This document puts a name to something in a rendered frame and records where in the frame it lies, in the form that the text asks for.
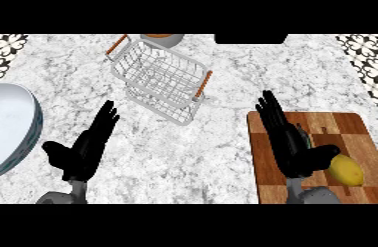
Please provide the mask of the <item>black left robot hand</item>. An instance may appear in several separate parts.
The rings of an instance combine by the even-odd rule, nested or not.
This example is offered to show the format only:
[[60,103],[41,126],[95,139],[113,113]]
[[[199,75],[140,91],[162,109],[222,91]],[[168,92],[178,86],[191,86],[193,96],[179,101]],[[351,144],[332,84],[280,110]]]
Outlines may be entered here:
[[48,163],[63,171],[63,181],[86,182],[94,176],[104,145],[119,120],[113,102],[107,100],[95,114],[89,128],[84,130],[70,148],[54,141],[42,143]]

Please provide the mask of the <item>yellow lemon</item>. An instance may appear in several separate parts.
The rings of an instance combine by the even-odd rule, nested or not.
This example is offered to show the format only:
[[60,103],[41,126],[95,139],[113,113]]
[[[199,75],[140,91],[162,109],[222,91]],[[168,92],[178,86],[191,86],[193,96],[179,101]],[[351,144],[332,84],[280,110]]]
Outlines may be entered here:
[[360,186],[363,184],[363,170],[357,162],[345,155],[337,154],[327,168],[330,176],[346,186]]

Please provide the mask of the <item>wooden checkered cutting board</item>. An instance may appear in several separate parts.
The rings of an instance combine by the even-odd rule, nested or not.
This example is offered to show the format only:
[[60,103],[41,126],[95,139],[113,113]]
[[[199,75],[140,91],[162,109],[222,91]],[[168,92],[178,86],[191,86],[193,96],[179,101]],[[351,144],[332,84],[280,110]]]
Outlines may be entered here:
[[[333,144],[340,154],[352,158],[363,170],[363,185],[343,186],[324,171],[315,171],[302,181],[302,188],[324,186],[342,203],[378,204],[378,150],[363,120],[355,113],[286,112],[287,121],[301,125],[312,146]],[[278,171],[259,115],[246,115],[252,164],[259,204],[283,204],[286,179]]]

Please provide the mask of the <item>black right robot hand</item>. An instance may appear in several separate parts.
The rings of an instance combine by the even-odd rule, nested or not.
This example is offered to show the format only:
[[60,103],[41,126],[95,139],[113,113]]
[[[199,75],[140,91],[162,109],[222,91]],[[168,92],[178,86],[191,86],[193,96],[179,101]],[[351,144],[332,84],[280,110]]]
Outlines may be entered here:
[[284,177],[309,177],[314,171],[326,170],[340,150],[335,145],[306,147],[270,90],[262,91],[255,109],[268,135],[275,164]]

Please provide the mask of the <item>white bowl with blue rim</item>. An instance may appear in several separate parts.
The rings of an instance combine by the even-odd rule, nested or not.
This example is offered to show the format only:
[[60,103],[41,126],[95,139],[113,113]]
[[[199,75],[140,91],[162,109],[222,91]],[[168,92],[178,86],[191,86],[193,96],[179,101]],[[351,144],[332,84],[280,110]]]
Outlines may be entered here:
[[32,92],[0,83],[0,176],[29,154],[42,130],[42,110]]

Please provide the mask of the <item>grey pot with orange contents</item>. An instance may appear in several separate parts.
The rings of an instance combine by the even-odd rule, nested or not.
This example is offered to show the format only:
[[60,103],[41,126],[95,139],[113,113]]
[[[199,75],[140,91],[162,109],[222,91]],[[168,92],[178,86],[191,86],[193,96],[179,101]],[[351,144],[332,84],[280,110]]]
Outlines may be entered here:
[[140,38],[151,41],[165,48],[172,48],[181,42],[182,34],[141,34]]

